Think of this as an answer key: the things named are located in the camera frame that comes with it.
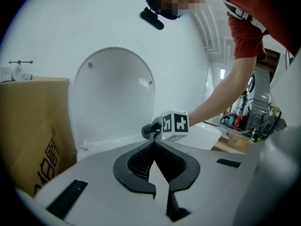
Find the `black rectangular slot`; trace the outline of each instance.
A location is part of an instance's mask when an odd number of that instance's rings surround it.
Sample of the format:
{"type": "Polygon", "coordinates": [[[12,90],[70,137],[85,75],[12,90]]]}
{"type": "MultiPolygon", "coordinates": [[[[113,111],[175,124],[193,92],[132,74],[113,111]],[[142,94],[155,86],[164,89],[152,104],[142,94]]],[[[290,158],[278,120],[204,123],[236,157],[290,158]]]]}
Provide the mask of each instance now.
{"type": "Polygon", "coordinates": [[[47,208],[48,212],[64,219],[88,183],[74,180],[47,208]]]}
{"type": "Polygon", "coordinates": [[[226,159],[218,159],[216,162],[226,165],[226,166],[229,166],[229,167],[234,167],[234,168],[239,168],[239,166],[240,166],[240,162],[230,161],[230,160],[226,160],[226,159]]]}

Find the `red shirt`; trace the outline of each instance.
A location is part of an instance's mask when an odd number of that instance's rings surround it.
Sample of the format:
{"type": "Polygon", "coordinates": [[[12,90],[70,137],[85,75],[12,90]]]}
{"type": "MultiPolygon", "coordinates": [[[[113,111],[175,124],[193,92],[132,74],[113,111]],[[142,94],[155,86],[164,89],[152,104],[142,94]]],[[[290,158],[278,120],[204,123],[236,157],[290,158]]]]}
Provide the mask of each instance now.
{"type": "Polygon", "coordinates": [[[300,0],[226,0],[258,20],[265,32],[228,13],[235,43],[234,58],[266,58],[262,37],[270,34],[294,56],[301,46],[300,0]]]}

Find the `black and white cube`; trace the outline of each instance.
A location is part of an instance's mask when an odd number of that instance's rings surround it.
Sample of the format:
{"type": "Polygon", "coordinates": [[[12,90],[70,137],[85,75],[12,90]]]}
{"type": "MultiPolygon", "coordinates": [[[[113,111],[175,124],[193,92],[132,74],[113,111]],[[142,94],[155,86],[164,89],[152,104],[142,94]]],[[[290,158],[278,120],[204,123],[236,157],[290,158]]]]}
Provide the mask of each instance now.
{"type": "Polygon", "coordinates": [[[189,133],[187,113],[169,111],[162,115],[162,139],[176,141],[189,133]]]}

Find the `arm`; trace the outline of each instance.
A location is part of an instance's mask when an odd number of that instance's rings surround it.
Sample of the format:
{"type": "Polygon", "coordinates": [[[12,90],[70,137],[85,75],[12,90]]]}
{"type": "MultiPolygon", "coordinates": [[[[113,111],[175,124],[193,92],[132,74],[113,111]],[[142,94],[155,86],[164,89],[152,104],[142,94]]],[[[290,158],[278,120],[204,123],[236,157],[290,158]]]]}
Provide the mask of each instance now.
{"type": "Polygon", "coordinates": [[[216,87],[212,95],[190,114],[190,126],[228,109],[246,90],[255,64],[256,57],[235,59],[229,75],[216,87]]]}

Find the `cardboard box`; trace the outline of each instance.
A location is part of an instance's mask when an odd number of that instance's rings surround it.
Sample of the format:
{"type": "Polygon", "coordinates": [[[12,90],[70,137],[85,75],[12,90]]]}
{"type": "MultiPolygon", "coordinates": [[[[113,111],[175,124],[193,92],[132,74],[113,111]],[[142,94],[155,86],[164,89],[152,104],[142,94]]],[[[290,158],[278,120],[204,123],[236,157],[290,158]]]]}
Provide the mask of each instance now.
{"type": "Polygon", "coordinates": [[[67,79],[0,84],[0,152],[16,187],[34,196],[76,163],[67,79]]]}

